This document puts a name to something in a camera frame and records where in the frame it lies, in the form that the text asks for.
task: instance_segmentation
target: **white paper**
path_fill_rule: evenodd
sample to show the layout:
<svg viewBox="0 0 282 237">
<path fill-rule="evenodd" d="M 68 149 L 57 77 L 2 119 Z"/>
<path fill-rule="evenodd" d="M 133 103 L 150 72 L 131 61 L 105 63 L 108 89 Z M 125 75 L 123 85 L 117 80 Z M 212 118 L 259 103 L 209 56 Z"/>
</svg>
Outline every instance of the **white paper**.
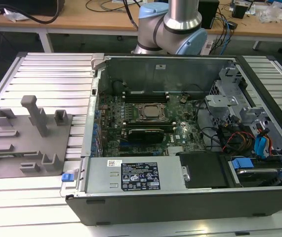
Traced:
<svg viewBox="0 0 282 237">
<path fill-rule="evenodd" d="M 12 21 L 12 22 L 16 22 L 16 21 L 24 21 L 24 20 L 28 20 L 28 17 L 17 13 L 17 12 L 12 12 L 7 10 L 6 8 L 4 9 L 4 14 L 5 18 L 7 18 L 8 20 Z"/>
</svg>

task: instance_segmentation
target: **blue latch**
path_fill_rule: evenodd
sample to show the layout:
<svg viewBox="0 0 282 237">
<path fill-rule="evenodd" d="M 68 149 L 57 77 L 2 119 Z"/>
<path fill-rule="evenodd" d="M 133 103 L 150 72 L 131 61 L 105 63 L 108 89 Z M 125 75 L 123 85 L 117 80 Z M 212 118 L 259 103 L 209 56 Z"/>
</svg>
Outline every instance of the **blue latch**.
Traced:
<svg viewBox="0 0 282 237">
<path fill-rule="evenodd" d="M 266 157 L 264 156 L 266 143 L 267 143 L 266 137 L 257 136 L 255 139 L 255 147 L 254 147 L 255 154 L 260 156 L 262 159 L 266 159 Z"/>
<path fill-rule="evenodd" d="M 64 173 L 62 174 L 62 182 L 73 182 L 75 174 Z"/>
<path fill-rule="evenodd" d="M 233 165 L 234 169 L 254 168 L 254 165 L 251 162 L 251 159 L 246 158 L 246 157 L 235 158 L 232 161 L 232 165 Z"/>
</svg>

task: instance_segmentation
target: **floor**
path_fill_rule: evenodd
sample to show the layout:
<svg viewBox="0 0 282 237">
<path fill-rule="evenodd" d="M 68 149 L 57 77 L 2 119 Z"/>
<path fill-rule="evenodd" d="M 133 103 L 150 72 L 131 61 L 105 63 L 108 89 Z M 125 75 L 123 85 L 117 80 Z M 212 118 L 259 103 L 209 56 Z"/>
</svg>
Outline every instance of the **floor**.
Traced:
<svg viewBox="0 0 282 237">
<path fill-rule="evenodd" d="M 43 52 L 41 42 L 33 33 L 0 33 L 0 81 L 17 52 Z M 136 37 L 123 37 L 121 41 L 116 36 L 96 35 L 63 35 L 52 34 L 51 40 L 55 52 L 105 52 L 105 53 L 130 53 L 136 46 Z M 232 40 L 228 45 L 225 55 L 272 55 L 282 65 L 282 53 L 277 50 L 281 42 L 265 42 L 258 51 L 252 49 L 253 41 Z"/>
</svg>

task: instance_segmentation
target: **white sticker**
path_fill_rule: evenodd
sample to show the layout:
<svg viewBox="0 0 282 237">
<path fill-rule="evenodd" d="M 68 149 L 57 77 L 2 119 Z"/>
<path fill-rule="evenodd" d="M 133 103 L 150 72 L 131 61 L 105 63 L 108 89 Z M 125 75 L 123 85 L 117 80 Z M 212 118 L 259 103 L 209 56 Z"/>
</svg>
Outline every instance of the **white sticker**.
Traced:
<svg viewBox="0 0 282 237">
<path fill-rule="evenodd" d="M 107 162 L 107 166 L 121 167 L 121 164 L 122 164 L 121 159 L 109 159 Z"/>
<path fill-rule="evenodd" d="M 158 186 L 160 183 L 159 182 L 149 182 L 148 184 L 150 186 Z"/>
</svg>

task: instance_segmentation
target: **gray post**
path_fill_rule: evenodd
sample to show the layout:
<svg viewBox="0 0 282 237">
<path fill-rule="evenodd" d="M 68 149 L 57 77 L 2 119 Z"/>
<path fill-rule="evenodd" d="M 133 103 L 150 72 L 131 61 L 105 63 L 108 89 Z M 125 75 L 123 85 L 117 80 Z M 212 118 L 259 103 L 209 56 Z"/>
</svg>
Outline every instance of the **gray post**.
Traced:
<svg viewBox="0 0 282 237">
<path fill-rule="evenodd" d="M 21 100 L 21 105 L 29 111 L 29 114 L 32 118 L 34 125 L 37 127 L 41 137 L 47 136 L 47 127 L 45 120 L 42 119 L 42 116 L 39 112 L 39 109 L 36 105 L 37 98 L 34 95 L 24 95 Z"/>
</svg>

